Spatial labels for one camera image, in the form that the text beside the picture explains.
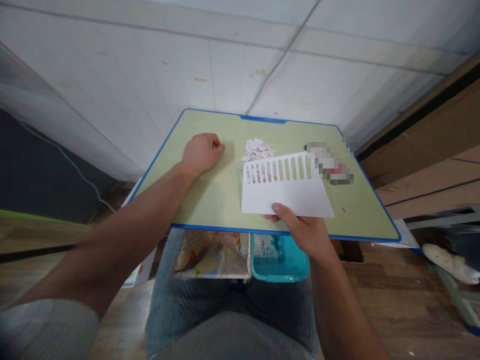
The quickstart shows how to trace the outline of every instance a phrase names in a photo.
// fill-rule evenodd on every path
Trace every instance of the white cable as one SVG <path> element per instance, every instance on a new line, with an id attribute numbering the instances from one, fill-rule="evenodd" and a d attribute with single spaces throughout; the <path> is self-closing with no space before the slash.
<path id="1" fill-rule="evenodd" d="M 94 190 L 95 190 L 95 193 L 96 193 L 96 198 L 98 199 L 99 202 L 101 203 L 104 203 L 106 206 L 108 206 L 108 208 L 114 213 L 115 212 L 115 209 L 108 203 L 106 202 L 105 200 L 102 200 L 102 198 L 100 197 L 100 191 L 97 189 L 97 187 L 95 186 L 95 184 L 91 181 L 89 181 L 87 178 L 85 178 L 84 174 L 82 173 L 82 171 L 79 169 L 79 167 L 77 166 L 77 164 L 74 163 L 74 161 L 69 158 L 69 156 L 65 153 L 65 151 L 59 146 L 57 145 L 56 143 L 48 140 L 47 138 L 43 137 L 42 135 L 40 135 L 39 133 L 33 131 L 29 126 L 27 126 L 25 123 L 23 123 L 22 121 L 19 121 L 20 125 L 23 126 L 25 128 L 25 130 L 27 130 L 30 134 L 36 136 L 37 138 L 39 138 L 40 140 L 43 140 L 44 142 L 56 147 L 58 149 L 58 151 L 60 151 L 60 153 L 63 155 L 63 157 L 75 168 L 75 170 L 78 172 L 78 174 L 80 175 L 80 177 L 83 179 L 83 181 L 85 181 L 87 184 L 89 184 Z"/>
<path id="2" fill-rule="evenodd" d="M 271 69 L 271 71 L 268 73 L 268 75 L 266 76 L 265 80 L 262 82 L 261 86 L 260 86 L 260 89 L 258 89 L 258 91 L 256 92 L 256 95 L 255 95 L 255 98 L 253 99 L 253 101 L 251 102 L 251 105 L 250 107 L 248 108 L 248 110 L 245 112 L 245 115 L 248 115 L 250 114 L 250 111 L 252 110 L 252 108 L 254 107 L 254 105 L 257 103 L 257 100 L 259 99 L 260 97 L 260 94 L 262 93 L 262 90 L 264 89 L 265 85 L 267 84 L 267 81 L 270 79 L 270 77 L 272 76 L 272 74 L 274 73 L 274 71 L 279 67 L 279 65 L 282 63 L 282 61 L 284 60 L 284 57 L 287 55 L 287 53 L 289 52 L 290 48 L 292 47 L 292 45 L 294 44 L 295 40 L 297 40 L 297 38 L 299 37 L 300 33 L 302 32 L 302 30 L 304 29 L 305 25 L 307 24 L 307 21 L 309 21 L 310 17 L 312 16 L 312 14 L 314 13 L 315 9 L 317 8 L 317 6 L 320 4 L 322 0 L 316 0 L 316 3 L 313 5 L 313 7 L 311 8 L 310 12 L 308 13 L 308 15 L 306 16 L 305 20 L 303 20 L 303 23 L 300 25 L 300 27 L 297 29 L 297 31 L 295 32 L 295 35 L 293 35 L 293 37 L 291 38 L 290 42 L 288 43 L 288 46 L 286 47 L 286 49 L 283 51 L 283 54 L 281 55 L 280 59 L 276 62 L 275 66 Z"/>

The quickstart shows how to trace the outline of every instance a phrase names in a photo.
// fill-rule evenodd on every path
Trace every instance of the right hand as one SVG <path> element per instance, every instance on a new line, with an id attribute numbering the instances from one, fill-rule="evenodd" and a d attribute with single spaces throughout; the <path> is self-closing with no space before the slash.
<path id="1" fill-rule="evenodd" d="M 322 260 L 331 256 L 332 251 L 337 256 L 323 218 L 297 217 L 289 207 L 278 202 L 274 203 L 271 208 L 276 215 L 265 215 L 265 218 L 270 219 L 273 223 L 280 219 L 283 220 L 290 229 L 293 240 L 309 257 Z"/>

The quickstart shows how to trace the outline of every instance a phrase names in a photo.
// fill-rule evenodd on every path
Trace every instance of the teal plastic box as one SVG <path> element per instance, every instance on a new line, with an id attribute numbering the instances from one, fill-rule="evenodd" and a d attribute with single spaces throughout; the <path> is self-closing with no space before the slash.
<path id="1" fill-rule="evenodd" d="M 309 258 L 290 236 L 272 236 L 272 245 L 276 257 L 255 257 L 255 240 L 252 234 L 251 273 L 258 279 L 269 283 L 293 283 L 307 278 L 310 271 Z"/>

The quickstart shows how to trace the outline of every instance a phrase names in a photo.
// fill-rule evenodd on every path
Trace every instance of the green desk surface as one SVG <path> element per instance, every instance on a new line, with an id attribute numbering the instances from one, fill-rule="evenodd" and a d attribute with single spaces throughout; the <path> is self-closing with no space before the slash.
<path id="1" fill-rule="evenodd" d="M 245 144 L 248 139 L 259 138 L 275 150 L 275 156 L 280 156 L 304 151 L 307 142 L 326 142 L 353 174 L 353 184 L 349 185 L 331 185 L 324 181 L 335 214 L 334 218 L 325 219 L 330 237 L 400 241 L 390 216 L 342 140 L 340 130 L 333 125 L 186 109 L 150 165 L 137 193 L 178 163 L 187 142 L 200 133 L 217 134 L 226 150 L 215 168 L 194 182 L 180 205 L 173 227 L 289 235 L 282 221 L 271 223 L 263 215 L 241 212 Z"/>

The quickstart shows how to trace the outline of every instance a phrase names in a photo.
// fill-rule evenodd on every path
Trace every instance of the white paper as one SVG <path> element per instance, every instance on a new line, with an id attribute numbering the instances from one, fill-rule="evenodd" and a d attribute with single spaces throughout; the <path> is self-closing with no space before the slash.
<path id="1" fill-rule="evenodd" d="M 303 179 L 299 176 L 299 157 L 302 161 Z M 293 179 L 291 171 L 288 179 L 285 166 L 281 166 L 281 176 L 278 164 L 284 164 L 285 159 L 288 164 L 295 159 L 296 179 Z M 306 161 L 311 161 L 307 153 L 299 152 L 246 162 L 243 165 L 241 212 L 273 215 L 272 204 L 281 203 L 292 209 L 297 216 L 335 217 L 318 170 L 312 171 L 311 178 L 307 178 Z"/>

